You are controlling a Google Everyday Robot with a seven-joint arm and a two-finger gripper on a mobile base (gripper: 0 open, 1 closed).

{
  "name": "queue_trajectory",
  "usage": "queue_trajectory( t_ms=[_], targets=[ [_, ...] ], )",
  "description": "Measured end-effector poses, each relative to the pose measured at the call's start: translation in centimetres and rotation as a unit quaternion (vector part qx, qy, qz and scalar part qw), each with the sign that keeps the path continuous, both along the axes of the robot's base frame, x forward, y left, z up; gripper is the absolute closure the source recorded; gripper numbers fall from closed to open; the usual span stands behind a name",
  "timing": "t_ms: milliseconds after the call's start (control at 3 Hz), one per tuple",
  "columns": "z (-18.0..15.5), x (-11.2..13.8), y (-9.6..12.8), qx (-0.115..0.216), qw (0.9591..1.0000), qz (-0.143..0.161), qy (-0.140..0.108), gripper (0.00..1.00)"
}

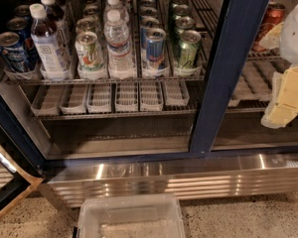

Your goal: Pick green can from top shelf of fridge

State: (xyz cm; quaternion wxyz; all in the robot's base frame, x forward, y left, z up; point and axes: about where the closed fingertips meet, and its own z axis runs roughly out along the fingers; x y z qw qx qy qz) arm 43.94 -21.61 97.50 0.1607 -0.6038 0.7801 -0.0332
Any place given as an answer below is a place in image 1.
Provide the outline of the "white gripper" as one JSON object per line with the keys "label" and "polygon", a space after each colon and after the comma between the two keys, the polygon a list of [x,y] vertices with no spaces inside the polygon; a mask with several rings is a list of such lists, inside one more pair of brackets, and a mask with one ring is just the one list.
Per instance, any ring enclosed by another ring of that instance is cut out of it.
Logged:
{"label": "white gripper", "polygon": [[269,50],[279,47],[281,56],[292,63],[283,73],[273,73],[272,98],[261,118],[267,128],[283,128],[298,115],[298,4],[259,44]]}

